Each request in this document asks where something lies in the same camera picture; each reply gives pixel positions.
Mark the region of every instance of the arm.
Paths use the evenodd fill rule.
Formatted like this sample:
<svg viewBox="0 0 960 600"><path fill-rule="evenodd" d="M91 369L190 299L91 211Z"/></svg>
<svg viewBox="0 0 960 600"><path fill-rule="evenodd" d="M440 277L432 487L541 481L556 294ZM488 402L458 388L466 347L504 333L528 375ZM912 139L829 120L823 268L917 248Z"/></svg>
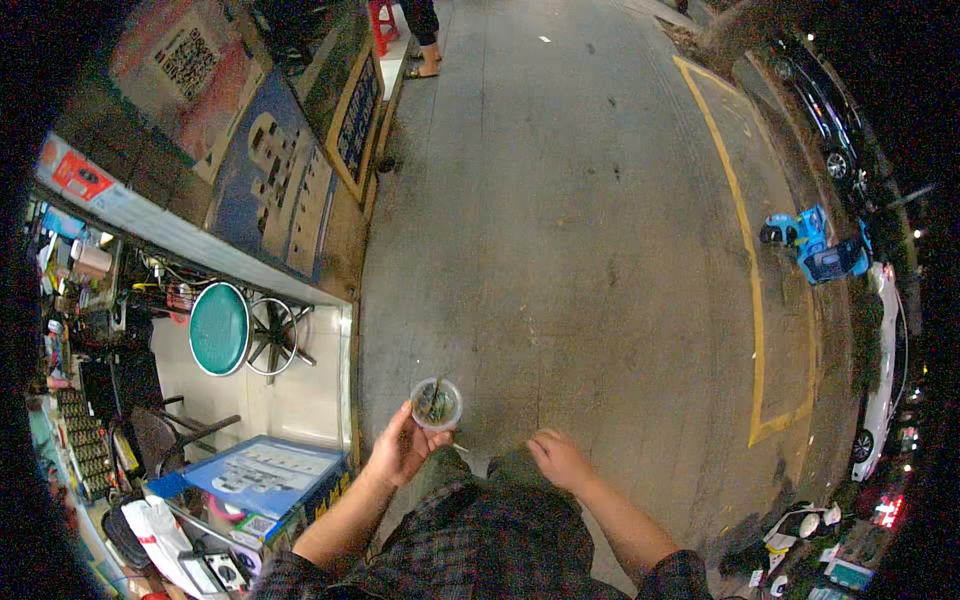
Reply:
<svg viewBox="0 0 960 600"><path fill-rule="evenodd" d="M341 577L360 557L396 489L408 483L433 450L453 443L449 431L424 432L403 403L373 445L367 466L347 492L297 539L293 551Z"/></svg>
<svg viewBox="0 0 960 600"><path fill-rule="evenodd" d="M601 479L567 436L544 429L527 447L543 475L576 496L593 514L620 566L635 582L680 549L653 519Z"/></svg>

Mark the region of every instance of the green stool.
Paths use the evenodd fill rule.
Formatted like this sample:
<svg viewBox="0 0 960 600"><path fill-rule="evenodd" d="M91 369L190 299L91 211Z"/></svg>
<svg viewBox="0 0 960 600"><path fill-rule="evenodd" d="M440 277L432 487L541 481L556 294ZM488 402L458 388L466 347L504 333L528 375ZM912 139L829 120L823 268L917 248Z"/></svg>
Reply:
<svg viewBox="0 0 960 600"><path fill-rule="evenodd" d="M260 321L253 310L265 305L267 324ZM197 297L190 312L190 351L197 365L208 375L225 377L236 372L245 362L251 371L267 377L267 385L285 371L299 357L313 366L317 362L298 348L297 322L313 310L305 306L294 313L282 300L261 298L247 302L243 293L224 281L206 287ZM269 346L267 370L254 364ZM280 357L286 359L279 368Z"/></svg>

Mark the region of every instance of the bar stool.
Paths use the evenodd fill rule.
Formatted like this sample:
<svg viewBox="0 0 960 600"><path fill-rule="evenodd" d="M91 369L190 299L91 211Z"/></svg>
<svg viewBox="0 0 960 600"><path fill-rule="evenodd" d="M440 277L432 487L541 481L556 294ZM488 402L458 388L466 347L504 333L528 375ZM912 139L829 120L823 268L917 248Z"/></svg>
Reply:
<svg viewBox="0 0 960 600"><path fill-rule="evenodd" d="M387 18L380 19L380 10L387 8ZM382 57L387 54L387 44L398 39L400 32L396 29L394 21L393 0L371 0L370 2L370 21L373 25L373 41L376 42L376 55ZM390 27L386 34L380 29L383 25Z"/></svg>
<svg viewBox="0 0 960 600"><path fill-rule="evenodd" d="M267 322L253 314L263 305ZM197 297L190 311L190 351L197 365L208 375L225 377L244 363L252 372L267 377L267 385L293 362L294 357L310 365L317 362L299 348L297 323L313 310L304 306L294 312L284 301L263 297L252 303L233 285L212 283ZM267 370L260 370L254 361L270 347ZM280 358L285 362L278 367Z"/></svg>

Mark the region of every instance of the concrete road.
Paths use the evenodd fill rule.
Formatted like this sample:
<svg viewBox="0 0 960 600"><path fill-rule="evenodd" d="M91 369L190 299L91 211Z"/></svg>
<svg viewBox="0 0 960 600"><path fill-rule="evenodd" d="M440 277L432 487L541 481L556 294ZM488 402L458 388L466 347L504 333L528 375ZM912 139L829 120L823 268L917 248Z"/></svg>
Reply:
<svg viewBox="0 0 960 600"><path fill-rule="evenodd" d="M809 290L755 244L793 206L758 117L616 0L437 6L442 74L402 90L368 245L365 442L448 377L474 472L565 429L718 560L797 485L816 394Z"/></svg>

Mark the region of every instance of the clear plastic cup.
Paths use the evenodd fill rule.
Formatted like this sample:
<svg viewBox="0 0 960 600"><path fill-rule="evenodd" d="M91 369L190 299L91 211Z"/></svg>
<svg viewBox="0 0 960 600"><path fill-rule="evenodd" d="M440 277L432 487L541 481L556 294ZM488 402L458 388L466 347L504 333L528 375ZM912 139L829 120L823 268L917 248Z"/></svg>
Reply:
<svg viewBox="0 0 960 600"><path fill-rule="evenodd" d="M447 431L456 427L463 415L464 399L452 381L441 377L440 392L437 400L432 401L436 384L437 377L430 377L414 386L410 393L414 421L427 431Z"/></svg>

